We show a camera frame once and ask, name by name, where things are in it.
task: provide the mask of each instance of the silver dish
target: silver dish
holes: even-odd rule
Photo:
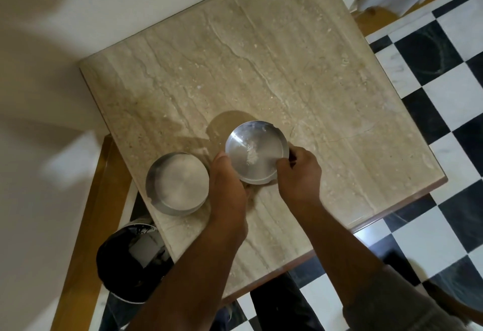
[[[178,155],[185,155],[183,159],[189,158],[189,164],[184,165],[182,162],[170,166],[172,159]],[[154,208],[160,212],[184,216],[195,212],[208,198],[209,179],[208,170],[195,156],[183,152],[168,153],[158,158],[149,168],[146,194]]]
[[[266,121],[248,121],[232,131],[225,152],[241,181],[263,185],[277,178],[276,162],[288,158],[287,139]]]

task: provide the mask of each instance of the gray sleeve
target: gray sleeve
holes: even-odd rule
[[[385,266],[343,314],[352,331],[465,331],[432,298]]]

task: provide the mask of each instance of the hand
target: hand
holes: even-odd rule
[[[209,224],[239,236],[243,242],[248,234],[247,194],[225,152],[218,153],[211,163],[209,198]]]
[[[302,206],[321,206],[320,177],[322,169],[313,153],[299,146],[290,146],[295,164],[287,158],[277,161],[278,190],[290,211]]]

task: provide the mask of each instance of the beige marble surface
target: beige marble surface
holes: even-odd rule
[[[348,228],[445,180],[341,0],[206,0],[81,70],[174,260],[208,204],[184,218],[157,212],[150,165],[172,151],[208,164],[244,121],[272,122],[317,155],[323,203]],[[248,223],[225,296],[311,250],[276,185],[258,190]]]

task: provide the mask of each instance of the brown baseboard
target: brown baseboard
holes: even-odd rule
[[[97,250],[118,228],[131,180],[116,144],[106,136],[51,331],[89,330],[101,286]]]
[[[435,0],[425,0],[421,4],[413,5],[402,17],[431,3],[432,1]],[[364,37],[402,18],[382,7],[371,7],[363,12],[355,11],[352,12],[352,16],[354,17],[355,22],[359,26],[359,29]]]

